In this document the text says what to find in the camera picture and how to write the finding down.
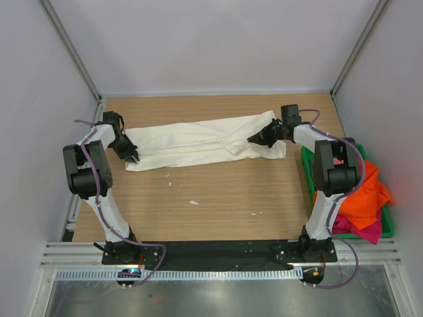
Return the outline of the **cream white t shirt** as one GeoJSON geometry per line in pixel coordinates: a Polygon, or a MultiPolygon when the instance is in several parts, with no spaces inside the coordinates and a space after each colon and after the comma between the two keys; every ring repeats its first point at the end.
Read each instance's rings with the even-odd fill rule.
{"type": "Polygon", "coordinates": [[[247,141],[274,118],[270,110],[253,116],[127,129],[126,135],[137,146],[139,162],[127,163],[126,170],[141,172],[253,158],[283,159],[286,157],[283,141],[277,141],[271,148],[247,141]]]}

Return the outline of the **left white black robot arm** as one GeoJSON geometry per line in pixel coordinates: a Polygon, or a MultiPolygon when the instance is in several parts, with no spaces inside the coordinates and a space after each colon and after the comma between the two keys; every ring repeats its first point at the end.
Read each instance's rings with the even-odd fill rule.
{"type": "Polygon", "coordinates": [[[102,263],[134,264],[140,257],[135,234],[124,220],[112,195],[113,176],[106,150],[128,163],[139,162],[137,146],[124,132],[123,117],[113,111],[103,113],[97,123],[82,121],[90,126],[89,134],[80,142],[63,148],[67,185],[95,212],[105,233],[102,263]]]}

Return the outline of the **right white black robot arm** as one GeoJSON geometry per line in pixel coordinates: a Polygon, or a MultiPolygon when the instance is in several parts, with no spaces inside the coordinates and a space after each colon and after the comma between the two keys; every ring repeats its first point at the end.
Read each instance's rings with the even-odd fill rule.
{"type": "Polygon", "coordinates": [[[317,196],[298,240],[284,243],[280,255],[299,262],[333,260],[334,220],[344,200],[363,184],[364,158],[352,138],[324,133],[314,123],[303,121],[298,105],[282,106],[281,116],[247,141],[271,148],[277,141],[289,140],[311,151],[317,196]]]}

